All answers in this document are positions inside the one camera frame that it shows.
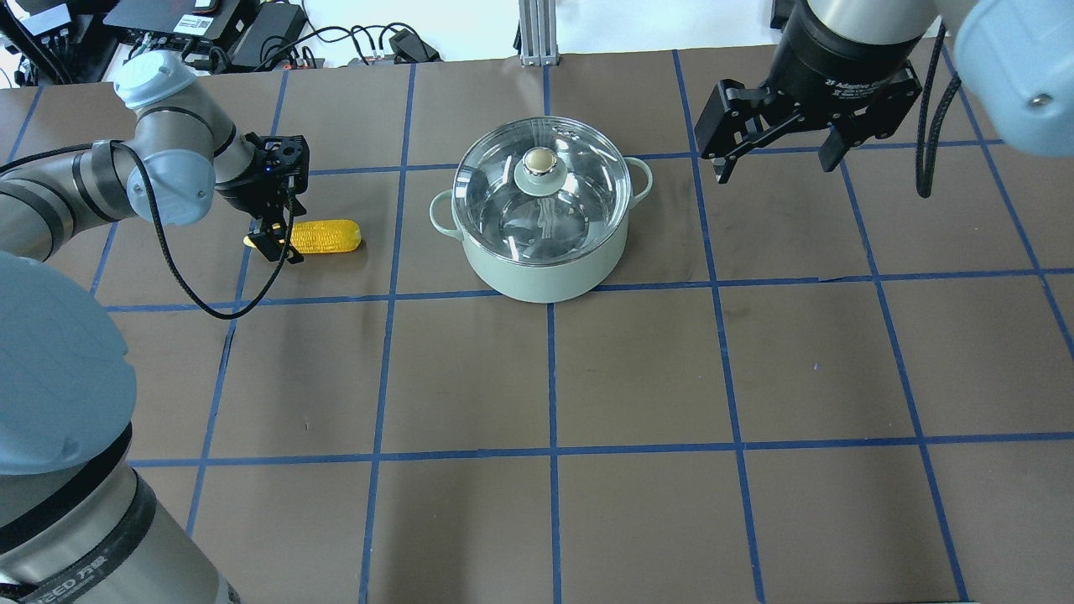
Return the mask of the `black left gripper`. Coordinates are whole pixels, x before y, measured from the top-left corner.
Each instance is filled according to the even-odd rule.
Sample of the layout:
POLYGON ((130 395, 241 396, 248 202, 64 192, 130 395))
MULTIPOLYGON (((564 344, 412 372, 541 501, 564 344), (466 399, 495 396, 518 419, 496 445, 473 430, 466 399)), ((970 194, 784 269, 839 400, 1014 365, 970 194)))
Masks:
POLYGON ((310 143, 303 135, 246 133, 233 136, 218 154, 218 164, 237 168, 231 179, 218 179, 218 195, 235 210, 257 219, 248 246, 272 263, 303 263, 297 249, 297 219, 306 207, 297 199, 310 179, 310 143))

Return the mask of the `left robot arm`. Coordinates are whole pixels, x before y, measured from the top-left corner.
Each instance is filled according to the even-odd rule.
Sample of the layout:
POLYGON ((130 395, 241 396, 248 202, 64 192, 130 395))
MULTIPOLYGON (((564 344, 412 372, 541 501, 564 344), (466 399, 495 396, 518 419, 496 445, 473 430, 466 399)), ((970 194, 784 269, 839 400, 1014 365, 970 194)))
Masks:
POLYGON ((96 297, 119 222, 141 221, 197 310, 168 228, 215 201, 246 214, 247 244, 299 263, 300 135, 242 133, 171 51, 124 64, 112 92, 132 113, 119 140, 39 150, 3 167, 4 603, 240 603, 242 596, 130 461, 137 373, 96 297))

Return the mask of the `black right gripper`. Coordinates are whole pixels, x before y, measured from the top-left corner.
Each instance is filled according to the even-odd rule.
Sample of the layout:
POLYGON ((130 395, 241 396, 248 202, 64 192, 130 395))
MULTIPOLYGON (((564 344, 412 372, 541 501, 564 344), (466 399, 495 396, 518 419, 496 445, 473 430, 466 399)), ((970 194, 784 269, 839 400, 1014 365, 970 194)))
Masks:
POLYGON ((794 1, 759 85, 720 80, 695 141, 725 185, 737 161, 792 133, 828 133, 830 173, 852 148, 888 138, 923 91, 910 53, 924 34, 920 1, 794 1))

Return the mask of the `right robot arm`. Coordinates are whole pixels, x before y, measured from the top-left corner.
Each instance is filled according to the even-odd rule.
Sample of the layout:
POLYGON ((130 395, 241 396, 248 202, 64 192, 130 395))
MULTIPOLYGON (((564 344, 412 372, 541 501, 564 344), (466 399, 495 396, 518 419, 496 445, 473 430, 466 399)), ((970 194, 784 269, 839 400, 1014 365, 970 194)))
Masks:
POLYGON ((720 80, 695 123, 719 183, 749 152, 813 131, 828 134, 818 160, 830 172, 896 133, 912 107, 925 179, 962 88, 1013 148, 1071 156, 1070 1, 786 1, 783 14, 761 84, 720 80))

